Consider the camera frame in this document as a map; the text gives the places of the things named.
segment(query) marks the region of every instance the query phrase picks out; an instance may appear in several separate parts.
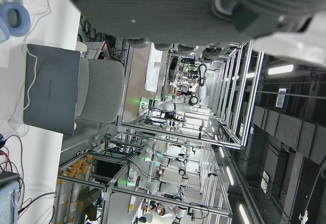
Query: laptop lid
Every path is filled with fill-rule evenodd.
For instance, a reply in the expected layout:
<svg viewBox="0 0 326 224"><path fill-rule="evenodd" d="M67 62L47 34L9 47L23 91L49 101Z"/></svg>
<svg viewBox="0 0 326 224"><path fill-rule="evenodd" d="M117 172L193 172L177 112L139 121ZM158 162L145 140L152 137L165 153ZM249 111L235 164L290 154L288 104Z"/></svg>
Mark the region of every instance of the laptop lid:
<svg viewBox="0 0 326 224"><path fill-rule="evenodd" d="M80 52L62 48L27 45L37 57L36 80L30 88L30 104L24 110L24 123L50 131L73 135ZM24 107L34 79L35 58L26 55Z"/></svg>

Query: huawei logo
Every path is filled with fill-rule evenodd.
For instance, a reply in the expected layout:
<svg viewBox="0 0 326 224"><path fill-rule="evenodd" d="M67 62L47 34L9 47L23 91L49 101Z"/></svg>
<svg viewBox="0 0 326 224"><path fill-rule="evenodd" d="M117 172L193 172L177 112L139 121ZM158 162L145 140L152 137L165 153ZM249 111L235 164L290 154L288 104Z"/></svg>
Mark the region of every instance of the huawei logo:
<svg viewBox="0 0 326 224"><path fill-rule="evenodd" d="M52 80L49 80L49 90L47 91L47 99L52 97Z"/></svg>

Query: chair backrest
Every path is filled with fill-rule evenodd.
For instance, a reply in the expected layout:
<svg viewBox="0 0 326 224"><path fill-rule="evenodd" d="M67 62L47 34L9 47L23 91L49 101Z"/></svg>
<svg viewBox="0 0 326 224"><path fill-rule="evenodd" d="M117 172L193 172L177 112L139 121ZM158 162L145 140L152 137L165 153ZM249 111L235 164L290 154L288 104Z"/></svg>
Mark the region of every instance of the chair backrest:
<svg viewBox="0 0 326 224"><path fill-rule="evenodd" d="M88 73L85 69L85 61L88 61ZM79 116L82 118L99 122L114 121L117 118L124 91L125 79L122 64L112 60L83 59L80 66L76 115L80 113Z"/></svg>

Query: blue headphone ear cup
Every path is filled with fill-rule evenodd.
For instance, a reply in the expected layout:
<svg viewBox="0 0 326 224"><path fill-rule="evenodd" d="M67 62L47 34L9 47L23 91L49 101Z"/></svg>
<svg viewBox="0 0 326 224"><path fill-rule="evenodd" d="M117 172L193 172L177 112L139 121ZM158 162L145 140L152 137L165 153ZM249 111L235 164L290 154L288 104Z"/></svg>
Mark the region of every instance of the blue headphone ear cup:
<svg viewBox="0 0 326 224"><path fill-rule="evenodd" d="M8 13L10 10L16 10L18 26L11 26ZM11 36L21 37L27 34L31 28L31 18L26 8L18 3L6 3L0 6L0 18L3 19L8 27Z"/></svg>
<svg viewBox="0 0 326 224"><path fill-rule="evenodd" d="M0 43L7 41L10 38L9 29L5 21L0 17Z"/></svg>

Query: white desk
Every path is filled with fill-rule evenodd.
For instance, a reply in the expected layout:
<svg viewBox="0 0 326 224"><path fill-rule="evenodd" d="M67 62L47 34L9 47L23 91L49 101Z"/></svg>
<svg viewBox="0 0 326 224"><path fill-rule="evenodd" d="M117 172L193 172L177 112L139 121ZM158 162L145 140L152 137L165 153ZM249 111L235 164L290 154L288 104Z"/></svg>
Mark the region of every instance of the white desk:
<svg viewBox="0 0 326 224"><path fill-rule="evenodd" d="M75 49L79 23L79 11L69 0L49 0L51 14L42 18L26 43ZM31 15L32 27L47 10L46 0L24 0ZM10 57L7 68L0 68L0 133L5 137L14 134L7 121L23 108L26 49L23 38L11 38ZM22 121L22 113L16 118ZM55 190L57 170L63 135L56 132L30 127L22 138L25 200ZM10 158L20 167L20 146L16 138L10 138L6 146ZM48 223L52 214L53 196L35 201L20 218L19 223Z"/></svg>

